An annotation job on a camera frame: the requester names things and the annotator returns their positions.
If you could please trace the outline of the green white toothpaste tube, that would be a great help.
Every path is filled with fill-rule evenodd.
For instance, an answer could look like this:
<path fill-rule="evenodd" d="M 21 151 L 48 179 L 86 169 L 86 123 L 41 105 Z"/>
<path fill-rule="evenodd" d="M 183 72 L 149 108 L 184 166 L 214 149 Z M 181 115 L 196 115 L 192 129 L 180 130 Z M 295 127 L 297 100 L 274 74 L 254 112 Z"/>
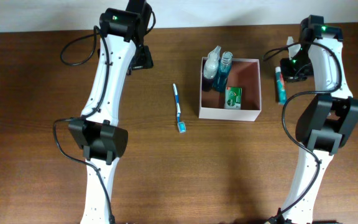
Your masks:
<path fill-rule="evenodd" d="M 285 82 L 280 67 L 275 67 L 275 79 L 277 86 L 278 104 L 284 105 L 287 101 Z"/>

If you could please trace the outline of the green white soap box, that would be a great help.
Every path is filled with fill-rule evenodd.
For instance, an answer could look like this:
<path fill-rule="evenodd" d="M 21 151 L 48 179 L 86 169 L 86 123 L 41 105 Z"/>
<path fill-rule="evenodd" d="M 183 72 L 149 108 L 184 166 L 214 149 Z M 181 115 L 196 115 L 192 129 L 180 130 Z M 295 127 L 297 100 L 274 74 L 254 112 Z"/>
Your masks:
<path fill-rule="evenodd" d="M 225 89 L 224 109 L 241 109 L 242 88 L 227 86 Z"/>

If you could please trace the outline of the blue mouthwash bottle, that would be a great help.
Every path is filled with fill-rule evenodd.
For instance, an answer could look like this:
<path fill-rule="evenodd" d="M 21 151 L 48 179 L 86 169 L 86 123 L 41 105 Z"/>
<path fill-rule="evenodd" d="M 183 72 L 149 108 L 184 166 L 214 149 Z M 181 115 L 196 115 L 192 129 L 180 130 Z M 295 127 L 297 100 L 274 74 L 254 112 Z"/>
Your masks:
<path fill-rule="evenodd" d="M 213 83 L 213 88 L 218 92 L 224 92 L 226 88 L 227 78 L 232 67 L 232 57 L 231 52 L 224 52 L 221 57 L 218 72 Z"/>

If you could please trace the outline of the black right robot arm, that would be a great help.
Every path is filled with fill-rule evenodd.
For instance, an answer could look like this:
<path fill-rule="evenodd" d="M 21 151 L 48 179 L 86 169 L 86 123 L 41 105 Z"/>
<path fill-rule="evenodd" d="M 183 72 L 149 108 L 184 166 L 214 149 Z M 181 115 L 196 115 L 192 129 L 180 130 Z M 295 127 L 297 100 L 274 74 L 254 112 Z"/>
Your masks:
<path fill-rule="evenodd" d="M 310 15 L 300 23 L 300 38 L 287 40 L 284 47 L 269 50 L 264 61 L 280 52 L 288 57 L 280 63 L 286 80 L 314 77 L 314 96 L 300 116 L 295 135 L 289 139 L 299 147 L 298 163 L 290 192 L 268 223 L 312 223 L 314 203 L 324 173 L 343 147 L 358 122 L 358 99 L 346 82 L 342 63 L 343 34 L 328 26 L 322 16 Z"/>

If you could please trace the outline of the blue white toothbrush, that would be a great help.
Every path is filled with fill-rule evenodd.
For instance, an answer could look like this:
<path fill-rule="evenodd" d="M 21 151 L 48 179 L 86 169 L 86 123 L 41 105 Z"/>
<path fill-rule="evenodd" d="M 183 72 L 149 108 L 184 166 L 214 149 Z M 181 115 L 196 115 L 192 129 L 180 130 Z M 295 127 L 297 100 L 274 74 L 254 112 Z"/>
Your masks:
<path fill-rule="evenodd" d="M 176 108 L 177 108 L 178 131 L 179 131 L 179 133 L 185 133 L 186 132 L 186 126 L 185 126 L 185 123 L 183 121 L 181 121 L 181 108 L 180 108 L 180 104 L 179 104 L 177 86 L 176 86 L 175 83 L 173 83 L 172 85 L 173 85 L 173 94 L 174 94 L 174 97 L 175 97 L 175 104 L 176 104 Z"/>

